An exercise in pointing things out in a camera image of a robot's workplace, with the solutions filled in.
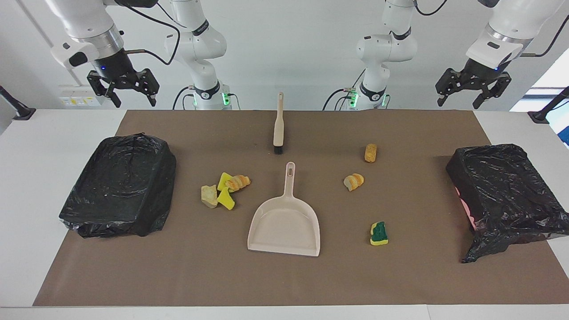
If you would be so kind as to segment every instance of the dustpan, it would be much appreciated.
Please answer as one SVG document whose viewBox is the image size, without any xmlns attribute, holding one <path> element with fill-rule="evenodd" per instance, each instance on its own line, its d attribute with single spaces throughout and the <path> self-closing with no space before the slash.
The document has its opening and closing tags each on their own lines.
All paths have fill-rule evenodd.
<svg viewBox="0 0 569 320">
<path fill-rule="evenodd" d="M 247 247 L 267 251 L 318 257 L 320 226 L 308 203 L 292 195 L 295 164 L 286 165 L 284 194 L 265 201 L 255 212 Z"/>
</svg>

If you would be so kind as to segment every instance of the bin covered with black bag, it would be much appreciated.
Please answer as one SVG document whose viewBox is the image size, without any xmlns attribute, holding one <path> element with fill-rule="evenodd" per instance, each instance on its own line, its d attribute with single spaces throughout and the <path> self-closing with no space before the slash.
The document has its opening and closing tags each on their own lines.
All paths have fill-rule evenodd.
<svg viewBox="0 0 569 320">
<path fill-rule="evenodd" d="M 82 237 L 146 236 L 170 212 L 176 158 L 143 133 L 104 139 L 85 165 L 59 218 Z"/>
<path fill-rule="evenodd" d="M 447 172 L 474 230 L 462 262 L 506 251 L 510 244 L 569 235 L 569 215 L 521 147 L 457 149 Z"/>
</svg>

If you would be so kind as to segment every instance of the green and yellow sponge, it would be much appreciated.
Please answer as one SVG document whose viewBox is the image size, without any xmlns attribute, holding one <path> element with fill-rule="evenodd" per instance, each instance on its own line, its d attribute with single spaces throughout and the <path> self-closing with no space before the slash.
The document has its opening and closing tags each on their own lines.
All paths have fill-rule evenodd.
<svg viewBox="0 0 569 320">
<path fill-rule="evenodd" d="M 383 245 L 389 243 L 387 238 L 387 232 L 385 232 L 385 222 L 376 222 L 372 224 L 372 236 L 369 238 L 369 242 L 372 245 Z"/>
</svg>

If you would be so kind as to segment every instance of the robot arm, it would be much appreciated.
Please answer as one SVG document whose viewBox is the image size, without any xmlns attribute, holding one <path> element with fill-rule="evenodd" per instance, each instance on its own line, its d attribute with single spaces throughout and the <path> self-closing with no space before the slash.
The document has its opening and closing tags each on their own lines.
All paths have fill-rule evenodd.
<svg viewBox="0 0 569 320">
<path fill-rule="evenodd" d="M 486 28 L 467 51 L 464 69 L 449 68 L 436 83 L 439 106 L 453 93 L 482 90 L 473 102 L 475 109 L 492 97 L 502 95 L 511 78 L 504 69 L 519 57 L 554 15 L 564 0 L 479 0 L 493 8 Z"/>
<path fill-rule="evenodd" d="M 206 59 L 225 55 L 225 38 L 205 18 L 200 0 L 170 0 L 176 20 L 191 32 L 182 32 L 178 51 L 174 59 L 189 68 L 194 82 L 194 104 L 197 109 L 230 109 L 227 94 L 229 87 L 218 78 L 213 65 Z M 166 50 L 172 52 L 176 41 L 166 38 Z"/>
<path fill-rule="evenodd" d="M 365 76 L 357 88 L 355 103 L 349 109 L 373 109 L 381 104 L 389 80 L 384 62 L 411 60 L 417 52 L 417 41 L 411 34 L 413 0 L 386 0 L 383 23 L 388 35 L 371 35 L 360 39 L 358 57 L 365 63 Z"/>
<path fill-rule="evenodd" d="M 73 40 L 52 48 L 54 58 L 71 69 L 90 62 L 95 71 L 87 79 L 98 96 L 105 96 L 118 108 L 121 100 L 115 89 L 133 89 L 147 96 L 152 106 L 160 85 L 149 69 L 137 72 L 127 57 L 121 32 L 118 31 L 106 5 L 153 7 L 158 0 L 46 0 L 51 11 L 61 20 L 65 32 Z"/>
</svg>

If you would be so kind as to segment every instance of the black stand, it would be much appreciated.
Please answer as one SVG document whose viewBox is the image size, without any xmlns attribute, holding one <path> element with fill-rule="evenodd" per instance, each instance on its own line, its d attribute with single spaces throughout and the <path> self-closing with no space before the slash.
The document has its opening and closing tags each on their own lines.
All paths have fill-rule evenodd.
<svg viewBox="0 0 569 320">
<path fill-rule="evenodd" d="M 6 101 L 8 101 L 10 105 L 12 105 L 14 110 L 16 110 L 16 116 L 12 118 L 12 120 L 28 120 L 29 118 L 32 117 L 32 115 L 36 111 L 35 108 L 28 108 L 26 105 L 18 101 L 16 98 L 12 97 L 12 95 L 9 94 L 8 91 L 6 91 L 4 87 L 1 85 L 0 85 L 0 96 L 4 97 L 4 99 L 6 99 Z"/>
<path fill-rule="evenodd" d="M 545 119 L 545 117 L 549 111 L 553 110 L 561 101 L 565 100 L 567 96 L 569 96 L 569 87 L 561 91 L 545 108 L 541 109 L 541 111 L 529 111 L 528 114 L 530 118 L 536 124 L 549 124 L 549 121 Z"/>
</svg>

